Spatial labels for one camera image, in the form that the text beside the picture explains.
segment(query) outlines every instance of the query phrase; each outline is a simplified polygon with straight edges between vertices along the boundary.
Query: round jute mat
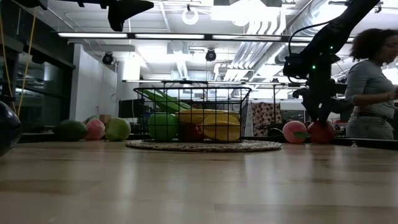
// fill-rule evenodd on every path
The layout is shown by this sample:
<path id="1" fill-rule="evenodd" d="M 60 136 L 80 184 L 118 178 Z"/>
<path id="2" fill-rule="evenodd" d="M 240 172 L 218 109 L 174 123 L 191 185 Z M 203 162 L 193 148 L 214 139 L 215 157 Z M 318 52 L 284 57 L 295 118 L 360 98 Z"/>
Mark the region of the round jute mat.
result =
<path id="1" fill-rule="evenodd" d="M 129 141 L 127 147 L 177 152 L 263 152 L 281 149 L 281 143 L 245 140 L 242 143 Z"/>

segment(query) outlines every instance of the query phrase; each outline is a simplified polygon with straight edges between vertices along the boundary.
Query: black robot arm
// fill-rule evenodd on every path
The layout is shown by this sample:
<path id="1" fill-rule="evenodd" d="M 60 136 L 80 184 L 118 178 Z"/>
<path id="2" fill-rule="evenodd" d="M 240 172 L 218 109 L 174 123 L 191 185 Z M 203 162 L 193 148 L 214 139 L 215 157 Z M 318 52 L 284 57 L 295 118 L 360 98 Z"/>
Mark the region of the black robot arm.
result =
<path id="1" fill-rule="evenodd" d="M 345 89 L 331 79 L 331 65 L 339 61 L 335 54 L 345 45 L 352 30 L 379 1 L 348 1 L 346 10 L 322 28 L 299 54 L 286 58 L 284 75 L 308 80 L 308 89 L 301 89 L 296 95 L 303 97 L 303 105 L 313 121 L 326 122 L 330 112 L 340 113 L 352 106 L 332 98 Z"/>

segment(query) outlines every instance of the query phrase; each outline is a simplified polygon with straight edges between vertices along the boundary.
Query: woman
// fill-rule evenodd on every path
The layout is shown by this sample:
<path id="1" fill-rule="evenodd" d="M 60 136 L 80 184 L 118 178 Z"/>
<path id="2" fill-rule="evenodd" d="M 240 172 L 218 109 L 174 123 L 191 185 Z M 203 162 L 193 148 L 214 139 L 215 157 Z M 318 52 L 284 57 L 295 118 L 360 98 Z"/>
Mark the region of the woman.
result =
<path id="1" fill-rule="evenodd" d="M 349 71 L 346 99 L 354 104 L 347 127 L 349 138 L 393 139 L 395 86 L 382 73 L 398 56 L 398 30 L 368 29 L 353 42 L 351 54 L 361 60 Z"/>

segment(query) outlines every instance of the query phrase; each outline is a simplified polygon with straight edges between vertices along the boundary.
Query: desk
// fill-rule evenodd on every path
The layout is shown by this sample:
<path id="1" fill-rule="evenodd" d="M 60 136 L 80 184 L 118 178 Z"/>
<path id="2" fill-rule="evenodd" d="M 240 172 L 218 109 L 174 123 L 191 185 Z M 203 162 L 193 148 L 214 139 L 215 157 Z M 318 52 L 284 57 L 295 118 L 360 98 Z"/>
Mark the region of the desk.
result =
<path id="1" fill-rule="evenodd" d="M 0 158 L 2 224 L 397 223 L 398 152 L 140 151 L 123 142 L 18 144 Z"/>

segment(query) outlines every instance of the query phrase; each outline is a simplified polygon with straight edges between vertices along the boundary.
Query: wire basket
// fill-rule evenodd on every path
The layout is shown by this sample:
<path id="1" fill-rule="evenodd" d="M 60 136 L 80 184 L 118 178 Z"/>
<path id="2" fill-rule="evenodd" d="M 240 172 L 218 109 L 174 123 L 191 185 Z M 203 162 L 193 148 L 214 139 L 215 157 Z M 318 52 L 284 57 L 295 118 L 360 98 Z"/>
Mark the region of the wire basket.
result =
<path id="1" fill-rule="evenodd" d="M 180 86 L 135 88 L 143 141 L 242 142 L 251 89 L 178 82 Z M 196 83 L 198 86 L 184 87 Z"/>

